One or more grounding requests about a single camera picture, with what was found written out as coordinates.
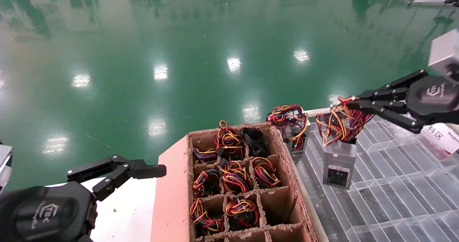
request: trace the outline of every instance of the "wire bundle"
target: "wire bundle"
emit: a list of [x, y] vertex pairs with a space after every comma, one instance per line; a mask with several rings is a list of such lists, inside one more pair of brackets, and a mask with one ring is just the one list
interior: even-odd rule
[[220, 172], [215, 169], [202, 171], [193, 183], [195, 197], [206, 197], [218, 194]]
[[[231, 164], [236, 164], [237, 167], [231, 168]], [[233, 194], [246, 193], [252, 189], [252, 181], [245, 168], [241, 167], [239, 162], [229, 161], [225, 168], [221, 170], [222, 182], [225, 192]]]
[[229, 216], [231, 230], [248, 229], [258, 226], [260, 213], [254, 202], [246, 199], [229, 201], [225, 207]]
[[268, 159], [256, 157], [252, 160], [252, 165], [261, 188], [274, 188], [280, 183], [275, 175], [276, 168]]
[[268, 114], [267, 121], [271, 122], [273, 126], [280, 129], [282, 133], [282, 139], [287, 143], [288, 141], [296, 141], [293, 147], [294, 151], [298, 151], [303, 148], [303, 134], [308, 127], [308, 115], [303, 113], [303, 108], [297, 104], [275, 106], [272, 113]]
[[365, 124], [374, 116], [365, 114], [360, 110], [349, 109], [346, 106], [348, 101], [358, 99], [356, 97], [347, 99], [338, 97], [338, 99], [340, 104], [330, 108], [330, 116], [323, 114], [316, 116], [316, 122], [324, 146], [332, 144], [337, 140], [346, 143], [353, 142]]
[[217, 161], [217, 151], [213, 148], [208, 148], [205, 151], [201, 152], [198, 149], [193, 150], [193, 154], [195, 155], [196, 162], [195, 164], [200, 164], [200, 163], [214, 163]]
[[222, 157], [228, 160], [239, 160], [242, 159], [242, 150], [244, 148], [244, 142], [240, 135], [236, 133], [228, 124], [221, 120], [218, 123], [217, 137], [215, 138], [215, 149], [217, 152], [220, 148], [223, 149]]
[[204, 209], [201, 198], [197, 198], [190, 208], [191, 219], [193, 224], [200, 226], [204, 230], [204, 235], [218, 233], [223, 231], [223, 216], [219, 218], [210, 218]]

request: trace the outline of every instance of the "transparent plastic tray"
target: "transparent plastic tray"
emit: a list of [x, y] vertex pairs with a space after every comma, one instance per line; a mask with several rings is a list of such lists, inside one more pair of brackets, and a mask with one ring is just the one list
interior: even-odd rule
[[459, 155], [374, 117], [358, 136], [349, 190], [322, 184], [316, 124], [294, 162], [330, 241], [459, 242]]

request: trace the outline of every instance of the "robotic arm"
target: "robotic arm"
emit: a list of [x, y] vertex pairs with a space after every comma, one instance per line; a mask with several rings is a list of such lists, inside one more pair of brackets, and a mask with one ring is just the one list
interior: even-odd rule
[[353, 97], [347, 106], [378, 115], [416, 134], [433, 123], [459, 124], [458, 30], [432, 42], [429, 66], [443, 76], [429, 75], [421, 69]]
[[[0, 145], [0, 152], [2, 149], [10, 152], [11, 159], [12, 148]], [[108, 176], [93, 187], [92, 193], [80, 184], [102, 175]], [[93, 242], [90, 232], [95, 228], [97, 201], [103, 201], [130, 178], [165, 175], [164, 165], [148, 166], [143, 160], [113, 155], [69, 170], [65, 185], [3, 192], [0, 195], [0, 240]]]

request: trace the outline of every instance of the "power supply unit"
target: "power supply unit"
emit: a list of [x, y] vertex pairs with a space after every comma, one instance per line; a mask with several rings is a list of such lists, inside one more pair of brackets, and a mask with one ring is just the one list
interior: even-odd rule
[[356, 139], [352, 143], [338, 140], [323, 150], [323, 183], [349, 189], [354, 172]]

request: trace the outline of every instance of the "green epoxy floor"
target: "green epoxy floor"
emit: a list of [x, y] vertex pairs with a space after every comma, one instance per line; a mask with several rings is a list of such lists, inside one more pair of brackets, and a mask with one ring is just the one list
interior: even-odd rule
[[9, 189], [118, 153], [155, 163], [186, 133], [324, 108], [427, 63], [451, 7], [407, 0], [0, 0]]

